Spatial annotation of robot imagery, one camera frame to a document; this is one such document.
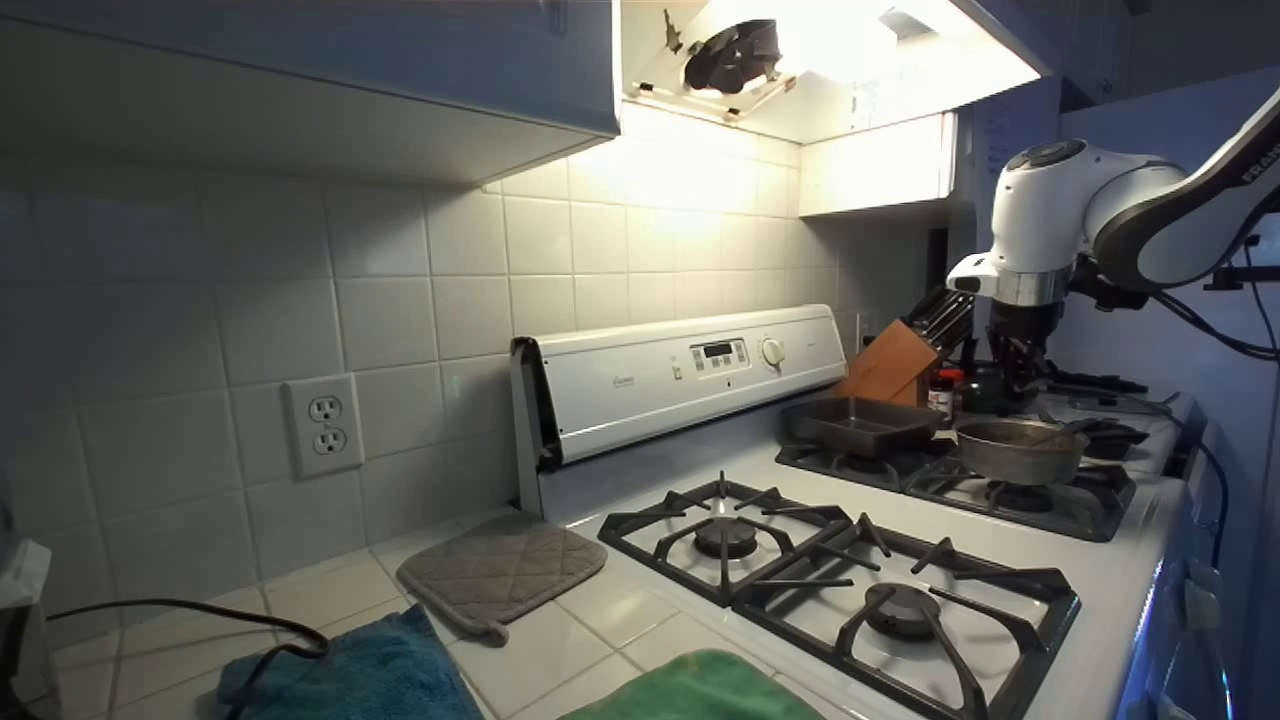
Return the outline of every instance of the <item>pan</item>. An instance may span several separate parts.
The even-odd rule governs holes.
[[[854,455],[928,443],[936,415],[928,409],[881,400],[808,400],[778,411],[785,443],[818,443]]]
[[[1041,419],[958,419],[955,443],[972,474],[1065,484],[1077,474],[1089,440]]]

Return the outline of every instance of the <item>white robot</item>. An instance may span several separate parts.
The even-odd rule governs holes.
[[[951,292],[992,298],[987,340],[1003,386],[1037,386],[1066,292],[1138,307],[1219,267],[1263,212],[1280,212],[1275,160],[1280,90],[1192,177],[1161,156],[1080,139],[1013,156],[994,178],[992,248],[947,271]]]

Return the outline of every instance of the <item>burner grate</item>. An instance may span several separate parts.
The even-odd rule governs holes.
[[[893,452],[893,455],[847,455],[838,446],[778,446],[776,464],[905,490],[917,501],[998,514],[1013,525],[1080,535],[1080,539],[1110,539],[1121,518],[1135,497],[1135,484],[1122,474],[1121,464],[1089,464],[1066,484],[1003,484],[967,474],[958,464],[955,443],[928,443],[925,452]]]
[[[747,503],[758,507],[764,514],[803,518],[813,535],[794,545],[788,533],[771,525],[738,518],[725,511],[725,507],[738,511]],[[664,525],[693,507],[710,514],[668,533],[652,548],[634,545],[638,526]],[[693,545],[710,525],[735,525],[735,533],[753,533],[753,539],[771,535],[778,556],[738,581],[729,581],[733,545],[717,545],[710,556],[705,553],[705,559],[720,559],[717,585],[693,577],[687,568],[675,568],[668,559],[673,548]],[[613,511],[598,526],[598,539],[673,577],[675,585],[738,611],[745,619],[785,636],[788,644],[813,653],[815,658],[838,666],[843,677],[893,696],[896,705],[928,720],[1022,715],[1052,654],[1058,653],[1080,611],[1073,585],[1056,568],[1003,568],[1003,562],[958,553],[947,535],[944,539],[905,535],[870,525],[870,514],[847,518],[830,503],[808,507],[808,503],[785,501],[778,490],[754,490],[725,474],[696,490],[668,490],[660,503],[644,511]],[[1006,608],[994,608],[992,599],[951,587],[955,581],[998,587],[1042,611],[1041,619],[1022,619]],[[838,627],[827,636],[813,632],[801,619],[803,608],[813,605],[827,608],[823,592],[860,595],[860,608],[838,614]],[[944,608],[979,611],[1006,632],[1006,649],[1015,649],[1015,662],[1003,673],[998,689],[985,691],[985,683],[974,680],[974,673],[967,666],[963,653],[955,649],[955,641],[941,619]],[[941,654],[955,673],[958,705],[944,705],[941,696],[928,696],[907,680],[860,658],[851,649],[864,632],[881,632],[911,649],[941,649]]]

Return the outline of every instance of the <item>electrical outlet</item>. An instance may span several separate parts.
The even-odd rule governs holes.
[[[295,474],[329,474],[363,464],[355,380],[347,372],[283,383],[283,409]]]

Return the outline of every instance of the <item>kitchen cabinet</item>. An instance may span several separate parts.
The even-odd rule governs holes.
[[[974,222],[987,183],[985,133],[955,110],[801,146],[801,214]]]
[[[613,4],[0,0],[0,146],[477,183],[617,136]]]

